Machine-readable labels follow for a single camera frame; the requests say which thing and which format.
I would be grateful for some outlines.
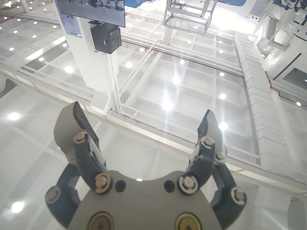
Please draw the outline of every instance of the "white pillar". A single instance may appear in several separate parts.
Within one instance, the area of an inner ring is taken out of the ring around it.
[[[27,5],[27,2],[25,0],[19,0],[19,1],[20,1],[21,5],[22,5],[22,7],[24,9],[24,12],[30,13],[30,10],[29,10],[29,7]]]

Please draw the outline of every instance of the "gray metal plate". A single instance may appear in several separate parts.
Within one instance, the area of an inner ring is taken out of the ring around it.
[[[90,190],[79,205],[69,230],[87,229],[89,220],[97,212],[107,212],[113,217],[114,230],[173,230],[177,217],[184,212],[194,214],[203,230],[221,230],[214,211],[200,190],[192,196],[180,193],[177,180],[183,174],[181,171],[142,182],[116,171],[108,171],[108,174],[113,179],[111,191],[106,195],[96,195]],[[115,190],[119,180],[126,182],[122,193]],[[172,193],[164,189],[167,180],[175,184]]]

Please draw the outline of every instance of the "robotic arm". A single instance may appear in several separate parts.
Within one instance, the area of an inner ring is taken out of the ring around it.
[[[45,201],[69,230],[222,230],[241,214],[247,197],[225,165],[227,151],[212,111],[198,128],[198,142],[185,172],[137,182],[108,171],[99,139],[78,102],[61,111],[55,141],[68,165]],[[213,176],[218,190],[209,203],[199,190]],[[80,201],[75,189],[82,176],[91,188]]]

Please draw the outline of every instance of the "black box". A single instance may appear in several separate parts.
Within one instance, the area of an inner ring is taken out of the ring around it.
[[[91,28],[95,49],[108,54],[122,45],[120,28],[114,24],[103,23]]]

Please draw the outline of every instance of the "ceiling light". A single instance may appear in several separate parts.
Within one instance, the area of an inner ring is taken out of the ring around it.
[[[74,71],[74,69],[72,67],[67,67],[67,68],[65,68],[65,71],[67,73],[72,73]]]
[[[172,103],[169,100],[165,100],[162,103],[162,108],[166,111],[169,111],[170,109],[172,109]]]
[[[225,122],[222,122],[218,125],[219,129],[221,129],[222,131],[225,131],[228,129],[228,125]]]
[[[226,94],[222,93],[221,95],[219,95],[219,98],[224,100],[226,98]]]
[[[24,206],[24,203],[15,202],[14,204],[12,204],[12,212],[19,213],[22,210],[23,206]]]
[[[179,85],[179,83],[180,83],[180,78],[177,77],[177,76],[175,76],[174,79],[173,79],[173,83],[174,83],[175,85]]]
[[[128,61],[128,62],[126,63],[126,68],[132,68],[132,62]]]
[[[20,115],[16,112],[13,112],[7,118],[11,121],[16,121],[17,119],[20,118]]]

